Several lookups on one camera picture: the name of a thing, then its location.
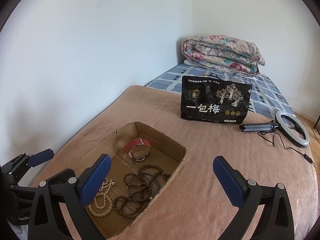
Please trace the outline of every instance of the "wooden floor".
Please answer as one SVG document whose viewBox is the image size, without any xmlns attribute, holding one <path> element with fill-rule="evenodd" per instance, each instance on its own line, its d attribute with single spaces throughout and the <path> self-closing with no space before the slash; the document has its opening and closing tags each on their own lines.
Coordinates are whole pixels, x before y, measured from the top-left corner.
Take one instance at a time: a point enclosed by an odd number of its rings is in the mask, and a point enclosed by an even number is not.
<svg viewBox="0 0 320 240">
<path fill-rule="evenodd" d="M 316 173 L 318 179 L 318 185 L 320 180 L 320 135 L 316 129 L 313 130 L 313 126 L 315 125 L 309 119 L 303 117 L 300 114 L 295 113 L 299 120 L 303 123 L 303 125 L 307 128 L 309 136 L 310 136 L 310 148 L 312 152 L 312 156 L 316 166 Z"/>
</svg>

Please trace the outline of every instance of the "black metal stand leg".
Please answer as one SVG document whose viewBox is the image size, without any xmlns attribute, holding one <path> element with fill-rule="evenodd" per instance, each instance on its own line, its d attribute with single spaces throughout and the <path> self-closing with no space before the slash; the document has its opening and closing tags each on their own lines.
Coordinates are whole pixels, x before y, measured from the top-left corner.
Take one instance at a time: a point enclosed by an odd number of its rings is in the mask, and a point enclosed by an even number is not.
<svg viewBox="0 0 320 240">
<path fill-rule="evenodd" d="M 317 127 L 317 125 L 318 125 L 319 121 L 320 121 L 320 115 L 319 115 L 319 118 L 318 118 L 318 120 L 317 120 L 317 122 L 316 122 L 315 126 L 313 127 L 313 129 L 315 129 L 315 128 Z"/>
</svg>

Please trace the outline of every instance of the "open cardboard box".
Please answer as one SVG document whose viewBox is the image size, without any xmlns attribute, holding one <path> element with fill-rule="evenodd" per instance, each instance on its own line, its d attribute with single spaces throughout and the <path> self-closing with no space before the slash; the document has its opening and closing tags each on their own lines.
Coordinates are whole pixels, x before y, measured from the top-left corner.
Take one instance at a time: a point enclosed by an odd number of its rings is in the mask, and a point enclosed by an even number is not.
<svg viewBox="0 0 320 240">
<path fill-rule="evenodd" d="M 143 162 L 132 160 L 128 154 L 123 151 L 124 146 L 126 146 L 130 140 L 135 138 L 147 139 L 151 143 L 151 151 Z M 147 206 L 147 208 L 150 208 L 181 169 L 186 149 L 164 133 L 153 129 L 146 124 L 141 122 L 129 123 L 104 138 L 95 148 L 93 148 L 85 157 L 79 160 L 79 162 L 72 167 L 76 172 L 77 177 L 86 168 L 92 166 L 101 154 L 108 154 L 112 159 L 111 170 L 107 177 L 108 179 L 112 179 L 116 184 L 111 187 L 111 190 L 108 193 L 111 199 L 115 199 L 116 196 L 119 195 L 129 195 L 127 186 L 123 182 L 124 175 L 128 172 L 136 173 L 138 168 L 145 164 L 157 165 L 162 168 L 165 173 L 172 174 L 167 182 L 164 182 L 162 176 L 157 177 L 162 188 L 153 200 L 150 201 Z M 156 172 L 154 169 L 145 171 L 153 174 Z M 102 206 L 103 197 L 97 197 L 97 202 L 99 206 Z M 134 210 L 135 207 L 134 203 L 130 203 L 130 205 L 124 208 L 124 212 L 128 213 L 130 212 L 129 209 Z M 103 213 L 108 209 L 107 207 L 103 210 L 98 209 L 95 206 L 94 201 L 92 202 L 92 208 L 96 213 Z M 142 212 L 135 219 L 128 219 L 119 215 L 114 210 L 104 217 L 95 217 L 89 212 L 88 208 L 86 209 L 91 219 L 105 238 L 121 233 L 134 220 L 141 219 L 141 217 L 143 217 Z"/>
</svg>

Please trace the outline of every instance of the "tree illustration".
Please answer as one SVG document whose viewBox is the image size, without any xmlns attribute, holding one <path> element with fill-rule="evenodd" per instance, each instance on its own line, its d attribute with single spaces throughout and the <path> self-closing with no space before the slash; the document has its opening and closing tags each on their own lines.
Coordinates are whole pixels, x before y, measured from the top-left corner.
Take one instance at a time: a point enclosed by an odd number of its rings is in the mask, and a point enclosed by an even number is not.
<svg viewBox="0 0 320 240">
<path fill-rule="evenodd" d="M 235 84 L 231 84 L 230 86 L 226 87 L 227 92 L 229 92 L 229 100 L 232 99 L 233 93 L 235 92 L 235 90 L 237 90 L 236 85 Z"/>
<path fill-rule="evenodd" d="M 233 103 L 231 103 L 232 106 L 237 107 L 240 100 L 243 100 L 243 95 L 239 90 L 236 90 L 233 92 L 232 99 L 235 100 Z"/>
<path fill-rule="evenodd" d="M 223 88 L 221 90 L 218 90 L 216 92 L 216 95 L 217 97 L 221 98 L 220 103 L 222 104 L 223 100 L 228 96 L 228 91 L 225 88 Z"/>
</svg>

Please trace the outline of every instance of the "blue gripper pad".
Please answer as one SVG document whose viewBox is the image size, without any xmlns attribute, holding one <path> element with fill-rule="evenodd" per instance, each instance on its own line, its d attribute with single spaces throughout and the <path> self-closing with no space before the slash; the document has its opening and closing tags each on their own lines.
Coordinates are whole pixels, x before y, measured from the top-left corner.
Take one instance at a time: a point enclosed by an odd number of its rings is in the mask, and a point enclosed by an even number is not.
<svg viewBox="0 0 320 240">
<path fill-rule="evenodd" d="M 231 204 L 242 208 L 248 190 L 245 179 L 234 170 L 224 157 L 218 156 L 213 160 L 213 172 L 227 194 Z"/>
<path fill-rule="evenodd" d="M 92 203 L 92 200 L 111 169 L 111 158 L 109 155 L 103 154 L 100 159 L 98 165 L 95 163 L 89 168 L 94 170 L 90 170 L 91 174 L 80 189 L 80 203 L 83 207 Z"/>
<path fill-rule="evenodd" d="M 27 165 L 29 167 L 36 167 L 42 163 L 45 163 L 48 160 L 51 160 L 54 157 L 54 152 L 51 149 L 46 149 L 42 152 L 39 152 L 35 155 L 32 155 L 29 158 Z"/>
</svg>

